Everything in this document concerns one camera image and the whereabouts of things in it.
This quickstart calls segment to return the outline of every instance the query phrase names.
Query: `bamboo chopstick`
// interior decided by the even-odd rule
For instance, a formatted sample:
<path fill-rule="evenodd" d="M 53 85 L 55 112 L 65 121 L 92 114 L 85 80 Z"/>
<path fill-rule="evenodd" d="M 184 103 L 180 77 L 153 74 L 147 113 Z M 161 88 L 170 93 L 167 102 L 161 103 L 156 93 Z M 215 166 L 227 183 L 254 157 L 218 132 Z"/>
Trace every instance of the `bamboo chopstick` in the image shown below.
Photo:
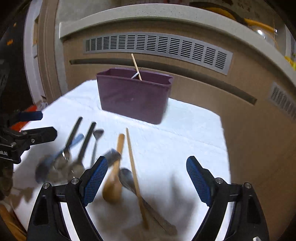
<path fill-rule="evenodd" d="M 131 169 L 132 169 L 132 172 L 133 172 L 133 180 L 135 182 L 136 195 L 138 197 L 140 211 L 141 211 L 141 215 L 142 215 L 142 219 L 143 219 L 143 225 L 144 225 L 145 229 L 149 229 L 148 221 L 147 221 L 146 213 L 145 213 L 145 208 L 144 208 L 142 196 L 141 196 L 141 193 L 140 193 L 140 187 L 139 187 L 137 173 L 136 173 L 135 161 L 133 159 L 133 152 L 131 150 L 131 140 L 130 140 L 130 137 L 129 137 L 128 129 L 126 129 L 126 138 L 128 140 L 128 152 L 129 152 L 129 156 L 130 156 L 130 160 L 131 160 Z"/>
<path fill-rule="evenodd" d="M 139 79 L 142 80 L 142 77 L 141 77 L 141 75 L 140 75 L 140 72 L 139 72 L 139 69 L 138 69 L 138 66 L 137 66 L 137 63 L 136 63 L 135 57 L 133 56 L 133 54 L 131 54 L 131 57 L 132 57 L 132 59 L 133 59 L 133 64 L 134 64 L 134 66 L 135 66 L 135 68 L 136 68 L 136 71 L 139 73 Z"/>

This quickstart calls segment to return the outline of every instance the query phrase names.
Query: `table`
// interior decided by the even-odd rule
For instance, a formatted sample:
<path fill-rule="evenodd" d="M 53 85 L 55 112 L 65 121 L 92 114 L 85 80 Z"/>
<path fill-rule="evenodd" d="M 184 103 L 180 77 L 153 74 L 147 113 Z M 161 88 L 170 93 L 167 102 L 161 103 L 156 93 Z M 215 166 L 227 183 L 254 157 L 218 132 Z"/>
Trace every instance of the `table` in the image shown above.
<path fill-rule="evenodd" d="M 32 146 L 15 165 L 14 187 L 9 196 L 11 205 L 25 229 L 42 184 L 35 181 L 35 168 L 47 154 L 60 150 L 79 116 L 83 121 L 78 133 L 87 133 L 92 121 L 105 134 L 99 140 L 97 157 L 110 148 L 116 148 L 117 137 L 129 128 L 131 144 L 142 196 L 178 230 L 176 238 L 163 236 L 163 230 L 151 223 L 153 232 L 142 232 L 141 215 L 136 196 L 123 189 L 122 200 L 111 205 L 102 198 L 102 189 L 109 171 L 95 200 L 86 209 L 95 227 L 108 240 L 191 240 L 198 230 L 208 207 L 202 203 L 186 171 L 186 160 L 195 156 L 200 164 L 230 183 L 227 148 L 220 117 L 215 113 L 177 100 L 169 99 L 163 121 L 159 125 L 134 120 L 101 109 L 96 80 L 86 81 L 60 97 L 43 111 L 43 119 L 30 122 L 25 129 L 53 126 L 58 136 L 54 142 Z M 90 167 L 95 139 L 91 138 L 83 160 Z M 76 157 L 80 143 L 71 151 Z M 121 167 L 131 169 L 127 142 L 125 141 Z M 66 203 L 62 211 L 70 237 L 79 240 Z M 227 231 L 231 207 L 226 210 L 217 240 L 223 240 Z"/>

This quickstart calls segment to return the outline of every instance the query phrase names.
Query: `metal screw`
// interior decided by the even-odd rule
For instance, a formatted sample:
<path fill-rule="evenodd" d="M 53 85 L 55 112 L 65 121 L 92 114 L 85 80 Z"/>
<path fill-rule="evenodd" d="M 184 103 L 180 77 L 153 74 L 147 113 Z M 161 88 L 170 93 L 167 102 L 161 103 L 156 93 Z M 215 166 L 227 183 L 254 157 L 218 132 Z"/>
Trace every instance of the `metal screw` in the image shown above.
<path fill-rule="evenodd" d="M 247 189 L 250 189 L 252 187 L 252 185 L 250 183 L 245 183 L 244 186 L 247 188 Z"/>
<path fill-rule="evenodd" d="M 42 187 L 43 187 L 44 189 L 49 188 L 49 183 L 44 183 Z"/>
<path fill-rule="evenodd" d="M 261 241 L 261 238 L 259 238 L 258 236 L 253 238 L 253 241 Z"/>
<path fill-rule="evenodd" d="M 71 183 L 72 184 L 77 184 L 77 183 L 79 183 L 79 178 L 73 178 L 72 180 L 71 180 Z"/>
<path fill-rule="evenodd" d="M 215 181 L 216 183 L 219 183 L 219 184 L 223 183 L 223 179 L 220 177 L 215 178 Z"/>

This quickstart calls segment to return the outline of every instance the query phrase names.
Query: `air vent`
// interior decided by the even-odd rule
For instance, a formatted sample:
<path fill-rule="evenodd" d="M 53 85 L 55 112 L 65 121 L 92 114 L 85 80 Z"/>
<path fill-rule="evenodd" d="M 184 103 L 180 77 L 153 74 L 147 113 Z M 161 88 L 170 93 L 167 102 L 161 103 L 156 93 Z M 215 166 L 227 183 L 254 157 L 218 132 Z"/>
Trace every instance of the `air vent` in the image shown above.
<path fill-rule="evenodd" d="M 271 87 L 269 100 L 290 118 L 296 120 L 296 102 L 276 83 L 273 83 Z"/>
<path fill-rule="evenodd" d="M 218 51 L 215 66 L 219 69 L 224 69 L 224 66 L 226 63 L 226 57 L 227 57 L 227 54 L 224 54 L 224 53 Z"/>
<path fill-rule="evenodd" d="M 96 39 L 96 49 L 97 50 L 102 50 L 102 38 L 97 38 Z"/>
<path fill-rule="evenodd" d="M 216 50 L 215 49 L 207 47 L 207 49 L 205 51 L 205 59 L 204 59 L 204 62 L 206 64 L 213 65 L 214 59 L 215 59 L 215 54 L 216 54 Z"/>
<path fill-rule="evenodd" d="M 129 32 L 84 40 L 85 53 L 144 53 L 198 64 L 227 75 L 232 53 L 215 45 L 183 36 Z"/>
<path fill-rule="evenodd" d="M 180 39 L 171 38 L 168 53 L 178 55 L 180 47 Z"/>
<path fill-rule="evenodd" d="M 191 49 L 192 49 L 192 42 L 183 40 L 180 55 L 186 58 L 190 58 Z"/>
<path fill-rule="evenodd" d="M 91 40 L 91 51 L 96 50 L 96 39 Z"/>
<path fill-rule="evenodd" d="M 192 58 L 194 60 L 202 61 L 202 56 L 204 52 L 204 46 L 200 44 L 194 44 Z"/>
<path fill-rule="evenodd" d="M 117 36 L 111 36 L 110 49 L 117 49 Z"/>
<path fill-rule="evenodd" d="M 126 35 L 120 35 L 118 40 L 118 49 L 126 48 Z"/>
<path fill-rule="evenodd" d="M 144 50 L 145 49 L 145 40 L 146 40 L 146 35 L 138 35 L 136 49 Z"/>
<path fill-rule="evenodd" d="M 168 48 L 168 37 L 158 37 L 157 52 L 166 53 Z"/>
<path fill-rule="evenodd" d="M 110 41 L 110 37 L 104 37 L 103 39 L 103 49 L 109 49 L 109 41 Z"/>
<path fill-rule="evenodd" d="M 127 44 L 127 49 L 134 49 L 135 48 L 135 35 L 128 35 L 128 44 Z"/>
<path fill-rule="evenodd" d="M 157 38 L 156 36 L 148 35 L 146 50 L 155 51 L 156 38 Z"/>

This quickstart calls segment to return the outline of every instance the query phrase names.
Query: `purple container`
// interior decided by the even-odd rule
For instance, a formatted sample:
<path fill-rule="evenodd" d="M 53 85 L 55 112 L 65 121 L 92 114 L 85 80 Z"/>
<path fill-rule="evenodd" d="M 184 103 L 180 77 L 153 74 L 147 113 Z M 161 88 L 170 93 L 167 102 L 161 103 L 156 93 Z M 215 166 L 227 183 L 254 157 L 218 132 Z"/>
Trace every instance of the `purple container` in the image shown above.
<path fill-rule="evenodd" d="M 96 75 L 103 110 L 161 123 L 173 78 L 166 74 L 140 71 L 142 81 L 131 77 L 133 69 L 109 69 Z"/>

